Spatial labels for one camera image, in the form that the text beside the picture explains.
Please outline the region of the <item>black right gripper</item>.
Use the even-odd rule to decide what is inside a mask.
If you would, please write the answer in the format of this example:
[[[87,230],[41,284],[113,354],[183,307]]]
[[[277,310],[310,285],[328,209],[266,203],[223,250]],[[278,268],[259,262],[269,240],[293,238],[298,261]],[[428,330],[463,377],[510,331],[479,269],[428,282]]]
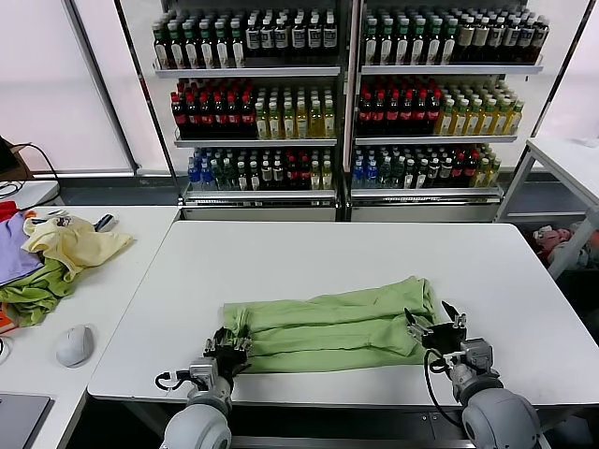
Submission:
[[[452,323],[428,327],[422,325],[407,308],[404,309],[404,315],[407,321],[408,333],[422,347],[446,355],[458,352],[461,343],[466,340],[467,317],[465,313],[460,313],[453,305],[444,300],[442,306]]]

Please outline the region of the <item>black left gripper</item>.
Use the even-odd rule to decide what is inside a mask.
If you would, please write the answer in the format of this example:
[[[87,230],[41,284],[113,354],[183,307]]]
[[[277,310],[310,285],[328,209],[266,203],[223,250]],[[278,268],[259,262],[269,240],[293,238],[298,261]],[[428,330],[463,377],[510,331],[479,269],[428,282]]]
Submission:
[[[233,339],[234,348],[225,348],[230,345],[230,330],[221,327],[208,338],[205,352],[213,352],[220,374],[240,374],[249,368],[248,352],[252,347],[252,336],[248,326],[243,326]]]

